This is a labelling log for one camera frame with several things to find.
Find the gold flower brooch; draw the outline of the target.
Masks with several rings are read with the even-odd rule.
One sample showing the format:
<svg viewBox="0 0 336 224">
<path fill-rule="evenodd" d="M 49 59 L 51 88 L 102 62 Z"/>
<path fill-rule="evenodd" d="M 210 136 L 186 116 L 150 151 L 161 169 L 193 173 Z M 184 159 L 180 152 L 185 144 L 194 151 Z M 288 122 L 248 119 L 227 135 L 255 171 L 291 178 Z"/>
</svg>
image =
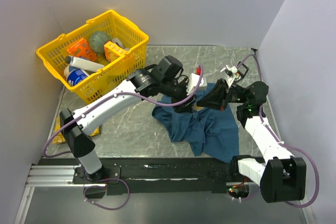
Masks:
<svg viewBox="0 0 336 224">
<path fill-rule="evenodd" d="M 199 112 L 199 111 L 201 111 L 201 110 L 203 110 L 203 109 L 204 109 L 204 107 L 197 106 L 196 104 L 193 106 L 193 110 L 195 110 L 195 111 L 197 111 L 197 112 Z"/>
</svg>

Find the dark blue t-shirt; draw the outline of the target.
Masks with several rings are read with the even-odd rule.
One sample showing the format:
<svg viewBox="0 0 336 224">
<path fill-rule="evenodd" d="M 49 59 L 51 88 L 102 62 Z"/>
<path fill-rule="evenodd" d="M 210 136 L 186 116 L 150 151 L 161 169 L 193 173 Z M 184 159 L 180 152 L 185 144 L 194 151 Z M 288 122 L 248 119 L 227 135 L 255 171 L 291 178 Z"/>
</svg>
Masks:
<svg viewBox="0 0 336 224">
<path fill-rule="evenodd" d="M 204 153 L 230 163 L 239 154 L 239 130 L 230 107 L 176 113 L 172 107 L 157 105 L 152 117 L 166 128 L 171 142 L 188 142 L 194 156 Z"/>
</svg>

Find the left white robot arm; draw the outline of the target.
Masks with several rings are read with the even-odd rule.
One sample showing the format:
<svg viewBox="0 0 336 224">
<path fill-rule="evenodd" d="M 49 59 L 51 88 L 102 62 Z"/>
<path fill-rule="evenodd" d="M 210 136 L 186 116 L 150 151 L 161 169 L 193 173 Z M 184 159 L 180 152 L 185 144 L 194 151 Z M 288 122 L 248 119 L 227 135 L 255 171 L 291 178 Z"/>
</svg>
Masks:
<svg viewBox="0 0 336 224">
<path fill-rule="evenodd" d="M 158 64 L 135 70 L 116 88 L 86 107 L 62 110 L 61 132 L 71 154 L 84 169 L 84 178 L 98 183 L 105 177 L 96 145 L 90 137 L 97 127 L 123 109 L 158 94 L 171 98 L 170 106 L 176 112 L 191 112 L 196 89 L 201 84 L 200 73 L 185 76 L 182 63 L 173 56 L 165 56 Z"/>
</svg>

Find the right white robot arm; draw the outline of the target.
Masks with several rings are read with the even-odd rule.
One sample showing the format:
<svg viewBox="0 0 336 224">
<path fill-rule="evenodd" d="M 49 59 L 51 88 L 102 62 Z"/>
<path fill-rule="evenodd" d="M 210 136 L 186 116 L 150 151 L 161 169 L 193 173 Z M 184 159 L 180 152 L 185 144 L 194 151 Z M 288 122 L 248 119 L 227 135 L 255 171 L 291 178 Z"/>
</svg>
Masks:
<svg viewBox="0 0 336 224">
<path fill-rule="evenodd" d="M 226 80 L 219 79 L 197 105 L 222 111 L 228 104 L 238 103 L 237 119 L 252 136 L 262 158 L 249 155 L 233 157 L 229 169 L 233 180 L 239 182 L 248 177 L 259 186 L 263 199 L 268 203 L 302 200 L 307 166 L 301 157 L 294 157 L 275 139 L 275 133 L 260 108 L 266 102 L 268 90 L 262 81 L 243 88 L 236 84 L 229 86 Z"/>
</svg>

